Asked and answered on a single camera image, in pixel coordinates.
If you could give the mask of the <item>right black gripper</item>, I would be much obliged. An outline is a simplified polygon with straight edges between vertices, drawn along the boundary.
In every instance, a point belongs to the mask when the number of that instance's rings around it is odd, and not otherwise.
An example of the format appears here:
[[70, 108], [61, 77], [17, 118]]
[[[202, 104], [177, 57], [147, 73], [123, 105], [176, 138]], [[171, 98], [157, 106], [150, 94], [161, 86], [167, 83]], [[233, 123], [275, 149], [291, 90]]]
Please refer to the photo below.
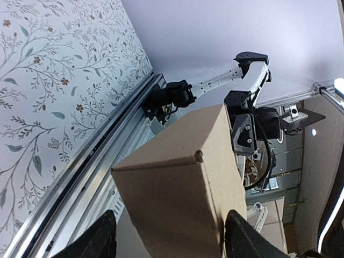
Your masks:
[[252, 155], [258, 141], [278, 139], [280, 133], [279, 114], [275, 108], [255, 108], [250, 91], [230, 91], [224, 104], [231, 124], [233, 151], [237, 155]]

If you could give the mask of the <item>brown cardboard box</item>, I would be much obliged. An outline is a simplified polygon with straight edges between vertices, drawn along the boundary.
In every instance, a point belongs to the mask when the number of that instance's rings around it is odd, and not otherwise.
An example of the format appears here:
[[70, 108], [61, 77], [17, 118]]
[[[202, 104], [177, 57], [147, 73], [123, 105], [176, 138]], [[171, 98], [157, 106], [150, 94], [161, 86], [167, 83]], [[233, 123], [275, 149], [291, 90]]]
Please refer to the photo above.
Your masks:
[[224, 104], [175, 121], [112, 177], [151, 257], [224, 257], [228, 212], [247, 215]]

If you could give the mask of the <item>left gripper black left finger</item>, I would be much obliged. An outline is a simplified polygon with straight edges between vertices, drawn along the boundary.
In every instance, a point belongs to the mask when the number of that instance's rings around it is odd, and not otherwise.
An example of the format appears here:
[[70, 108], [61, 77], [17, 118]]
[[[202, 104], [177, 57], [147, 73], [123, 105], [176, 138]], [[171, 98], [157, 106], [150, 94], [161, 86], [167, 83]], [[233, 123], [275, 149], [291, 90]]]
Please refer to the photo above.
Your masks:
[[54, 257], [116, 257], [116, 235], [114, 212], [106, 210], [80, 237]]

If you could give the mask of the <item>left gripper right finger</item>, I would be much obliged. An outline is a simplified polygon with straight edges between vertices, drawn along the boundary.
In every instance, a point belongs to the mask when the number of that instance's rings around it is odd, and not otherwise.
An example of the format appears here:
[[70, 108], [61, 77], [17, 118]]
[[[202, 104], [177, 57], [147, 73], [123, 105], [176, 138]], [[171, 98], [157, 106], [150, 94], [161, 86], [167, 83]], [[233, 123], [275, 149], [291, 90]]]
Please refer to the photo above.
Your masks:
[[258, 233], [236, 210], [225, 221], [224, 245], [230, 258], [288, 257]]

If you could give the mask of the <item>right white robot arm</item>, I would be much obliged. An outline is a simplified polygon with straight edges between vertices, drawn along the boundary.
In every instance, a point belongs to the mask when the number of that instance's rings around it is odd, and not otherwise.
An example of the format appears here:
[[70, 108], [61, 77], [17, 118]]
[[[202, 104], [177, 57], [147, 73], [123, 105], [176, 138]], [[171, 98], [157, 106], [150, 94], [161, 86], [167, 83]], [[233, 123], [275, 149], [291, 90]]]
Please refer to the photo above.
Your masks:
[[198, 99], [222, 86], [231, 88], [224, 97], [230, 120], [233, 151], [253, 155], [258, 141], [280, 137], [280, 116], [273, 107], [258, 107], [257, 100], [265, 83], [271, 81], [266, 54], [241, 52], [226, 71], [214, 72], [207, 79], [191, 82], [191, 95]]

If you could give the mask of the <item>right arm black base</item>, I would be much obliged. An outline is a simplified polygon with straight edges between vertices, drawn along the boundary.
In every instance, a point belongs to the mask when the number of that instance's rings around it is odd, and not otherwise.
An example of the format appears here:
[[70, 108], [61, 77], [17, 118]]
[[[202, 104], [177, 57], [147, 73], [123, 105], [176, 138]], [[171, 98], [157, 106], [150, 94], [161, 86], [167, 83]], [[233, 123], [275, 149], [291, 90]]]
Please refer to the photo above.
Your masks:
[[150, 121], [156, 118], [162, 125], [166, 124], [179, 108], [186, 108], [196, 101], [191, 88], [186, 80], [167, 83], [165, 88], [156, 84], [142, 104], [145, 116]]

